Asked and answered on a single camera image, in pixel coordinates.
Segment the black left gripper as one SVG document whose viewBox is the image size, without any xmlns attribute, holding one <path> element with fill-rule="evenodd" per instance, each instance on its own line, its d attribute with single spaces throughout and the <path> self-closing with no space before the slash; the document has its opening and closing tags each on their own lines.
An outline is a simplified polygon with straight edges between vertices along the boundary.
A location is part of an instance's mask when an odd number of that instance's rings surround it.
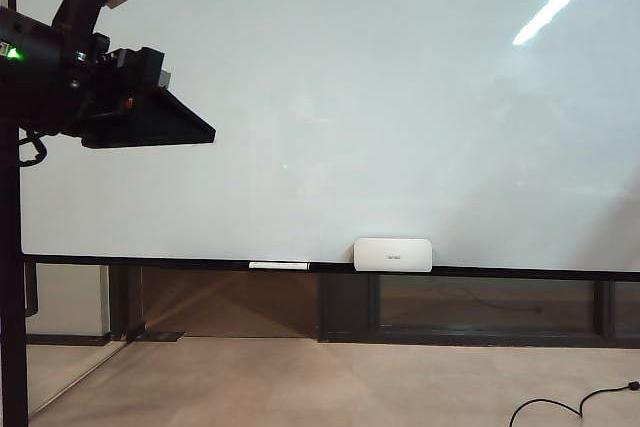
<svg viewBox="0 0 640 427">
<path fill-rule="evenodd" d="M 61 133 L 92 149 L 212 143 L 215 128 L 164 89 L 164 57 L 149 47 L 103 53 Z"/>
</svg>

